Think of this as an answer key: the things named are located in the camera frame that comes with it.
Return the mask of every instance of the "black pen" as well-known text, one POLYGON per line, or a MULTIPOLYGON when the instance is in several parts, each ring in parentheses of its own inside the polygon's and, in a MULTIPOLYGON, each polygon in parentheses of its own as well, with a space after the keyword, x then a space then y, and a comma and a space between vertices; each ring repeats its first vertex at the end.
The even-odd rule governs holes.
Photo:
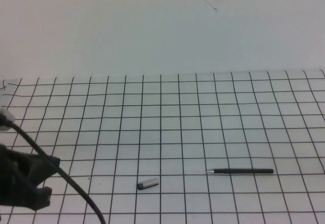
POLYGON ((219 168, 209 169, 207 173, 214 174, 272 174, 273 169, 258 169, 258 168, 219 168))

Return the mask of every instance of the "small black object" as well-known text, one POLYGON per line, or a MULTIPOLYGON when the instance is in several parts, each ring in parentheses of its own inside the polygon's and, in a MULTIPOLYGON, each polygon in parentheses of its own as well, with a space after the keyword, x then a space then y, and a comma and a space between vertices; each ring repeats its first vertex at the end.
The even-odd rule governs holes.
POLYGON ((159 185, 159 179, 154 178, 154 179, 150 179, 150 180, 147 180, 147 181, 144 181, 144 182, 139 182, 137 184, 137 188, 138 188, 138 190, 144 190, 144 189, 154 187, 154 186, 157 186, 157 185, 159 185))
MULTIPOLYGON (((59 166, 59 158, 49 157, 59 166)), ((9 150, 0 144, 0 205, 35 211, 49 206, 52 189, 37 186, 55 173, 38 155, 9 150)))
POLYGON ((272 174, 273 169, 258 169, 258 168, 221 168, 207 170, 207 173, 215 174, 272 174))

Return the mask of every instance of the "white wall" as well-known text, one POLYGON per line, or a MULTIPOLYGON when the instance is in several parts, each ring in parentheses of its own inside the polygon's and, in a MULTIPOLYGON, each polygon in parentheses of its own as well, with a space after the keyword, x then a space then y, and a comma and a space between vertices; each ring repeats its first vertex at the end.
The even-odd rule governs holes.
POLYGON ((207 2, 0 0, 0 76, 324 67, 325 0, 207 2))

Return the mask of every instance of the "pen cap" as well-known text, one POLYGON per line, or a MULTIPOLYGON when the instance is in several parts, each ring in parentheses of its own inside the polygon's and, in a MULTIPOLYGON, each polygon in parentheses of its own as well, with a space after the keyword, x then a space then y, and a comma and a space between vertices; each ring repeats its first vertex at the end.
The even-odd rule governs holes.
POLYGON ((137 184, 137 188, 138 188, 138 190, 143 190, 143 189, 154 187, 154 186, 157 186, 157 185, 159 185, 159 179, 158 178, 153 178, 153 179, 149 179, 149 180, 144 181, 144 182, 139 182, 137 184))

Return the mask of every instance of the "white table surface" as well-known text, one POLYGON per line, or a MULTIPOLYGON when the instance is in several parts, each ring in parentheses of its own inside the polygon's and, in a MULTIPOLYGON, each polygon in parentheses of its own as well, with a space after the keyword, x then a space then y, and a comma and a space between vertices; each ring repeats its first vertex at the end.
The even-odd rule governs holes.
MULTIPOLYGON (((322 71, 15 79, 0 104, 98 204, 107 223, 325 223, 322 71), (209 168, 273 168, 215 176, 209 168), (136 190, 138 181, 160 185, 136 190)), ((32 152, 13 131, 8 148, 32 152)), ((99 223, 58 175, 51 205, 2 223, 99 223)))

